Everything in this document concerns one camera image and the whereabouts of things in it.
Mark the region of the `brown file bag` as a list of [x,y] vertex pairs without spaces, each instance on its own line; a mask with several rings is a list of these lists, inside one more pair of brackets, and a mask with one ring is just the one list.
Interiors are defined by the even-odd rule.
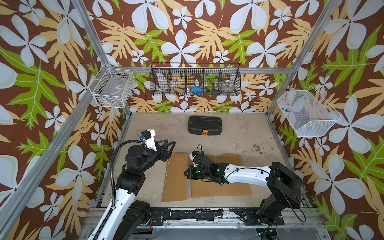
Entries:
[[186,201],[188,199],[188,179],[184,172],[188,168],[187,154],[172,154],[167,160],[166,176],[161,202]]
[[[229,163],[236,166],[243,166],[242,156],[238,154],[223,154],[218,156],[218,163]],[[219,193],[222,197],[236,197],[236,196],[251,196],[252,190],[249,184],[243,183],[234,183],[234,184],[224,184],[219,186]]]
[[192,198],[218,197],[222,195],[221,186],[217,183],[208,182],[207,179],[200,179],[202,173],[197,173],[198,169],[193,163],[193,154],[189,155],[191,173],[191,194]]

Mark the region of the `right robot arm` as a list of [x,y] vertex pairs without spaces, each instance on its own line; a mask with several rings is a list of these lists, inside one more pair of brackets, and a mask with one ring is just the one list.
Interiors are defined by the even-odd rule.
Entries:
[[280,162],[265,167],[244,167],[229,163],[215,163],[204,152],[190,154],[193,164],[184,172],[187,179],[209,183],[249,184],[268,188],[271,194],[263,199],[254,219],[258,224],[276,223],[281,211],[301,209],[303,181]]

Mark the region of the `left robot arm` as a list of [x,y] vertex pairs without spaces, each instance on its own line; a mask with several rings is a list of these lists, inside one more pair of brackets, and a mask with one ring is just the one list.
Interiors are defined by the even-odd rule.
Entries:
[[127,144],[133,144],[128,150],[128,156],[138,160],[139,164],[129,168],[123,165],[118,181],[115,181],[114,170],[111,169],[112,199],[99,220],[96,228],[90,234],[90,240],[128,240],[134,230],[149,220],[150,204],[136,201],[141,187],[146,179],[145,171],[161,160],[170,159],[175,141],[155,141],[156,151],[145,146],[143,141],[128,140],[118,145],[111,163],[115,161],[118,151]]

